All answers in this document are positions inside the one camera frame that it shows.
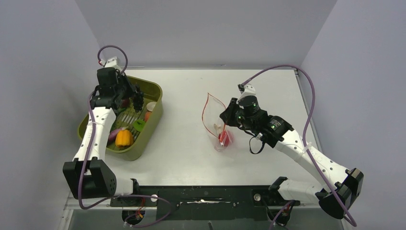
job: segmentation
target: toy vegetable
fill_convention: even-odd
[[[133,135],[129,130],[121,130],[115,138],[115,145],[119,148],[131,146],[134,143]]]
[[[110,134],[109,134],[109,139],[108,139],[109,142],[115,140],[115,138],[117,137],[118,132],[120,132],[121,130],[125,130],[127,128],[128,127],[122,127],[122,128],[118,128],[118,129],[115,129],[115,130],[111,131]]]
[[[144,116],[144,121],[145,122],[147,122],[147,120],[149,119],[149,116],[151,115],[151,112],[150,111],[148,111],[148,112],[146,112],[145,113],[145,116]]]

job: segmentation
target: plastic bag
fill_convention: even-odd
[[[214,149],[219,152],[225,150],[234,141],[232,133],[226,129],[226,125],[220,119],[220,113],[224,110],[226,110],[226,106],[220,100],[207,93],[202,121]]]

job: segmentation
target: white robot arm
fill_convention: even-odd
[[[284,200],[319,204],[332,217],[344,218],[344,210],[334,198],[306,151],[310,150],[321,172],[336,188],[337,195],[347,209],[360,194],[363,181],[362,172],[356,168],[348,170],[335,163],[311,146],[311,143],[307,143],[305,147],[302,137],[288,122],[279,116],[268,115],[259,107],[252,85],[246,84],[238,87],[241,97],[232,98],[229,106],[220,114],[224,123],[228,126],[238,127],[261,140],[263,145],[268,144],[286,154],[319,182],[319,184],[295,182],[286,177],[280,177],[271,185],[271,193],[279,194]]]
[[[135,179],[117,178],[104,162],[108,136],[122,100],[131,98],[136,111],[140,111],[144,103],[139,86],[129,82],[117,62],[117,57],[113,57],[104,68],[97,70],[99,85],[90,99],[91,110],[82,144],[73,161],[65,162],[63,166],[64,176],[76,199],[79,193],[86,199],[129,195],[139,189]],[[81,173],[84,164],[86,175]]]

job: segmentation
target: olive green tray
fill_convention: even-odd
[[[163,114],[163,106],[162,106],[162,89],[159,85],[134,77],[128,76],[128,79],[132,84],[138,84],[142,92],[144,92],[144,105],[143,109],[136,113],[132,102],[125,111],[121,112],[118,116],[114,124],[112,125],[112,129],[117,129],[120,127],[128,127],[128,130],[133,134],[134,137],[134,144],[129,147],[118,148],[116,147],[114,141],[107,144],[107,150],[118,153],[127,161],[134,161],[138,159],[142,153],[144,152],[145,147],[147,146],[149,139],[151,138],[152,134],[157,127],[159,120]],[[145,126],[141,132],[137,132],[133,127],[133,122],[138,119],[144,120],[144,115],[147,112],[147,104],[149,102],[157,102],[155,105],[154,110],[152,111],[151,115],[149,116],[148,121],[145,123]],[[86,131],[86,127],[88,125],[89,115],[87,115],[82,123],[78,127],[78,136],[82,140],[83,136]]]

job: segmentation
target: gray wall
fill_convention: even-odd
[[[350,210],[362,230],[406,226],[405,12],[404,0],[338,0],[302,64],[324,153],[365,174]]]
[[[337,0],[76,0],[130,66],[300,64]],[[118,54],[106,50],[106,56]]]
[[[0,225],[55,229],[63,162],[96,84],[97,41],[73,0],[0,3]]]

